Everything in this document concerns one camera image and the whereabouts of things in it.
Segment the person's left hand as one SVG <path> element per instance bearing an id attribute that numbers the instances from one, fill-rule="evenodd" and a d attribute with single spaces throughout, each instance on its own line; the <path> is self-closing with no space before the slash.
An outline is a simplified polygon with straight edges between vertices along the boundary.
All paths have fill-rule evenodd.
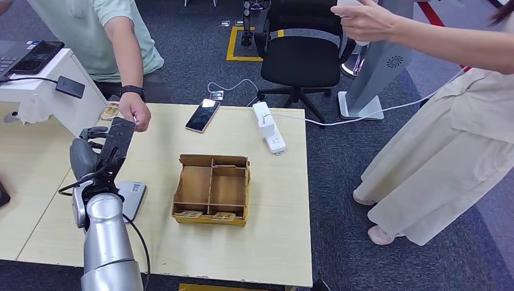
<path id="1" fill-rule="evenodd" d="M 119 102 L 119 111 L 125 119 L 136 124 L 137 132 L 144 132 L 148 129 L 152 115 L 139 94 L 124 93 Z"/>

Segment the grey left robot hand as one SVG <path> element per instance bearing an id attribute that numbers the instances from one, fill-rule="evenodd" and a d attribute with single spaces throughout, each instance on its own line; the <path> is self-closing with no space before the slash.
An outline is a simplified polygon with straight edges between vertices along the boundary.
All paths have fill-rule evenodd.
<path id="1" fill-rule="evenodd" d="M 70 164 L 77 180 L 96 171 L 99 153 L 95 149 L 102 150 L 103 145 L 90 139 L 106 138 L 107 131 L 108 127 L 104 126 L 86 128 L 73 140 L 70 146 Z"/>

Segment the person's hand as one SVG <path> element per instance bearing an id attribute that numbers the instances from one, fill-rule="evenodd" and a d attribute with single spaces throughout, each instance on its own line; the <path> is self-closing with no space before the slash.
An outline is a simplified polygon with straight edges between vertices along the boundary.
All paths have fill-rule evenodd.
<path id="1" fill-rule="evenodd" d="M 360 42 L 388 40 L 393 35 L 401 17 L 381 7 L 374 1 L 336 4 L 330 11 L 340 17 L 343 31 Z"/>

